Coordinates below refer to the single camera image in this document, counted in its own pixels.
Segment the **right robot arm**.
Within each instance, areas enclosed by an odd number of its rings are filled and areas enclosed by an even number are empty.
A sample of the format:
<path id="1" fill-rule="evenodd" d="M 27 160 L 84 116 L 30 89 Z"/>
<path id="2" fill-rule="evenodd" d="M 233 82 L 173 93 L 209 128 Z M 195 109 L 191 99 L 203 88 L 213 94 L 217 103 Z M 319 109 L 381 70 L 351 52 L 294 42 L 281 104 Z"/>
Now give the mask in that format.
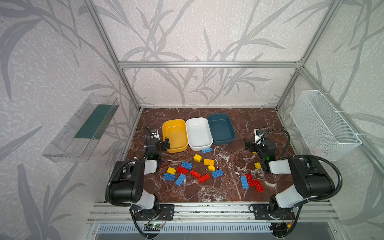
<path id="1" fill-rule="evenodd" d="M 276 159 L 277 145 L 270 139 L 245 141 L 245 149 L 260 158 L 261 168 L 267 174 L 290 175 L 293 184 L 272 195 L 266 210 L 270 218 L 280 219 L 294 208 L 335 196 L 343 186 L 340 170 L 330 161 L 314 155 L 296 155 Z"/>

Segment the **blue brick group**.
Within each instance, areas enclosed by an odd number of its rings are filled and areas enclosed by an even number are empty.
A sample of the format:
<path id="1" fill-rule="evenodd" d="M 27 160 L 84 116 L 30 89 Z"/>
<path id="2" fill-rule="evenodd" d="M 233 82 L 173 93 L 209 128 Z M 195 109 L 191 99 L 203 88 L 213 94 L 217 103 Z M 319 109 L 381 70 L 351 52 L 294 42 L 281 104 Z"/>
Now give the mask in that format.
<path id="1" fill-rule="evenodd" d="M 244 177 L 244 176 L 241 177 L 241 184 L 243 189 L 249 188 L 247 177 Z"/>

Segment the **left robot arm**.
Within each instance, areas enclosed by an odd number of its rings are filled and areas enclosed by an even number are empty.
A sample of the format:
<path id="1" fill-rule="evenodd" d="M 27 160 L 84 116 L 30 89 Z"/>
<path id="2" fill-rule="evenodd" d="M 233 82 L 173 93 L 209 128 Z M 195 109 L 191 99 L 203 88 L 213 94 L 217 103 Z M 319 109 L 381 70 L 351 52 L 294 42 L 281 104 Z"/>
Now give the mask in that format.
<path id="1" fill-rule="evenodd" d="M 145 144 L 143 158 L 116 162 L 105 191 L 108 203 L 118 207 L 129 207 L 135 211 L 160 212 L 158 198 L 144 190 L 145 175 L 157 172 L 162 161 L 162 152 L 170 148 L 169 139 L 160 141 L 151 138 Z"/>

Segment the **yellow sloped brick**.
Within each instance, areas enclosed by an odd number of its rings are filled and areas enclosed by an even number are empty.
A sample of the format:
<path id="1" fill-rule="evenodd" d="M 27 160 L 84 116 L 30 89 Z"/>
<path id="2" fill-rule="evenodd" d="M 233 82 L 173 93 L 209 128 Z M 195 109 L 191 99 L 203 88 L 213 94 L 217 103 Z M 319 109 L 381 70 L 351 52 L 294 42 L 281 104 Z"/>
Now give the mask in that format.
<path id="1" fill-rule="evenodd" d="M 202 157 L 200 155 L 198 155 L 198 154 L 195 154 L 194 161 L 197 162 L 197 163 L 200 163 L 202 161 Z"/>

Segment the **yellow long brick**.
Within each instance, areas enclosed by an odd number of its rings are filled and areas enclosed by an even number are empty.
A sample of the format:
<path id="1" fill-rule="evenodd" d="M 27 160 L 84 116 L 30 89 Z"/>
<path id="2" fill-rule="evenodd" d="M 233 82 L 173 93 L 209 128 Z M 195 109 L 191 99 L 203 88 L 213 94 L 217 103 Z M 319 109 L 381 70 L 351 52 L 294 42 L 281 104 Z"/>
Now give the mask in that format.
<path id="1" fill-rule="evenodd" d="M 210 159 L 204 159 L 204 165 L 205 166 L 211 166 L 211 165 L 215 165 L 215 160 L 210 160 Z"/>

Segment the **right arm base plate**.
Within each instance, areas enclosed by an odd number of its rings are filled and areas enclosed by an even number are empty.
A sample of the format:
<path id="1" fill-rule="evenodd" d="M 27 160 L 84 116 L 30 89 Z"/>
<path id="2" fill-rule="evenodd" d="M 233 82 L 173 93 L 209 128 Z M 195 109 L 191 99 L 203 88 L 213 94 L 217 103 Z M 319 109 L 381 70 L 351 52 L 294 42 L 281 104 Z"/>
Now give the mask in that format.
<path id="1" fill-rule="evenodd" d="M 282 209 L 280 207 L 271 207 L 269 204 L 251 204 L 249 211 L 254 214 L 255 220 L 295 220 L 295 214 L 292 208 Z"/>

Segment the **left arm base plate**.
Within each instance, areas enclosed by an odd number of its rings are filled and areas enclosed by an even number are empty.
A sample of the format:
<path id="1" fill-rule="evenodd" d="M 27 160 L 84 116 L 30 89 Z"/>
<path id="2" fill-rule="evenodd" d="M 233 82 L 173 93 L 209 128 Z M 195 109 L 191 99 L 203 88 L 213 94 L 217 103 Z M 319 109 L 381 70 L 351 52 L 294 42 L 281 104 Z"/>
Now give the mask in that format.
<path id="1" fill-rule="evenodd" d="M 174 204 L 160 204 L 157 210 L 141 210 L 134 211 L 136 221 L 149 221 L 152 219 L 161 221 L 172 221 L 174 219 L 175 205 Z"/>

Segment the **small yellow brick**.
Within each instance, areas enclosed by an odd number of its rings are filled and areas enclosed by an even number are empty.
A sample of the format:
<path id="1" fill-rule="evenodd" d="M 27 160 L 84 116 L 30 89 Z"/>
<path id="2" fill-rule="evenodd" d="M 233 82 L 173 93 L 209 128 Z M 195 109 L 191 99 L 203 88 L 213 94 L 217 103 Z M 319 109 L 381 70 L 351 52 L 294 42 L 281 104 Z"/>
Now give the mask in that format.
<path id="1" fill-rule="evenodd" d="M 208 169 L 209 169 L 210 172 L 213 172 L 213 171 L 216 170 L 214 165 L 209 165 Z"/>

